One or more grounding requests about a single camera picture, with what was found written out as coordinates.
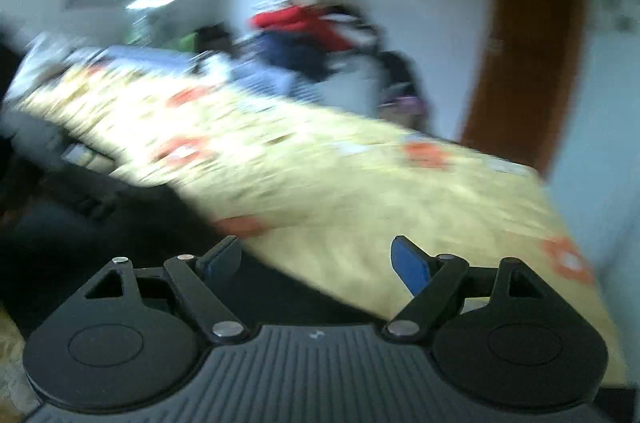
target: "bed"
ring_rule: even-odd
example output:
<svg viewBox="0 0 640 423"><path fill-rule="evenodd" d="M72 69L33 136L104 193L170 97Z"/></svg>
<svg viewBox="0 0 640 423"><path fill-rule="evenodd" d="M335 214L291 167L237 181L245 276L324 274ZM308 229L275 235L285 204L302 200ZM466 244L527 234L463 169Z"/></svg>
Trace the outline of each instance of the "bed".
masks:
<svg viewBox="0 0 640 423"><path fill-rule="evenodd" d="M416 156L423 141L391 123L154 71L77 65L19 106L115 154L123 180L171 183L212 221L257 216L256 257L380 317L410 299L390 265L398 234L476 266L519 257L606 340L604 383L625 383L616 328L533 170L438 140ZM21 350L0 314L0 421L33 404Z"/></svg>

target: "silver bolt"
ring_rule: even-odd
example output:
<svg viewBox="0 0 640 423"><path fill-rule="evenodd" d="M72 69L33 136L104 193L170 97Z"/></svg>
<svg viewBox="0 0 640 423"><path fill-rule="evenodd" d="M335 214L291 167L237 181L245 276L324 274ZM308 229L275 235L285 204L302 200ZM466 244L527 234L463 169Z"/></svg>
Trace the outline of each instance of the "silver bolt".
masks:
<svg viewBox="0 0 640 423"><path fill-rule="evenodd" d="M212 332L219 338L235 338L244 333L244 326L240 322L227 320L214 325Z"/></svg>
<svg viewBox="0 0 640 423"><path fill-rule="evenodd" d="M390 335L396 338L408 338L420 332L420 326L411 320L396 320L386 326Z"/></svg>

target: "door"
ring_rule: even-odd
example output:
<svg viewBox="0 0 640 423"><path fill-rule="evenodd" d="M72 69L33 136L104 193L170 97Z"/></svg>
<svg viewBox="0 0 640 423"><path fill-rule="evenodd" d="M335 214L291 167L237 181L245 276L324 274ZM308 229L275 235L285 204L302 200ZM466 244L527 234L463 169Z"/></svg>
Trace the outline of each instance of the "door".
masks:
<svg viewBox="0 0 640 423"><path fill-rule="evenodd" d="M583 5L495 0L463 145L546 171L575 76Z"/></svg>

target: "red clothing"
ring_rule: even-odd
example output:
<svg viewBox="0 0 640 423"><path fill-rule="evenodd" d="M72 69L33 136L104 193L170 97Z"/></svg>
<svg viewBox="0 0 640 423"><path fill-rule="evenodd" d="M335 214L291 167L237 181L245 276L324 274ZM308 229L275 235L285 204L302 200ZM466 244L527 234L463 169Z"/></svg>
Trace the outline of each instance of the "red clothing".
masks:
<svg viewBox="0 0 640 423"><path fill-rule="evenodd" d="M291 6L279 11L258 13L251 19L253 27L311 35L327 51L348 51L353 44L331 29L321 14L306 7Z"/></svg>

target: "mattress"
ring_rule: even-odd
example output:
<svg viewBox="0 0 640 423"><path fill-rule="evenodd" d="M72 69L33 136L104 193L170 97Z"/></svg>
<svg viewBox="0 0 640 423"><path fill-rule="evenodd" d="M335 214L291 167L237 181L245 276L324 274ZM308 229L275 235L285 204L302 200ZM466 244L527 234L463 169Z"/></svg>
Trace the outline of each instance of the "mattress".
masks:
<svg viewBox="0 0 640 423"><path fill-rule="evenodd" d="M170 183L211 221L257 216L269 229L248 240L256 257L381 317L411 298L390 265L396 235L475 266L519 257L603 336L604 383L625 383L616 328L593 275L529 168L416 142L383 121L153 71L74 66L20 106L116 155L117 177ZM0 385L14 382L0 389L6 407L28 405L21 346L0 315Z"/></svg>

